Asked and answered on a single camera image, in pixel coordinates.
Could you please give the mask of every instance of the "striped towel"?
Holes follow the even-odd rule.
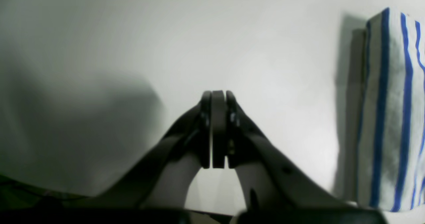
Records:
[[[385,9],[366,30],[357,201],[407,211],[425,202],[425,29]]]

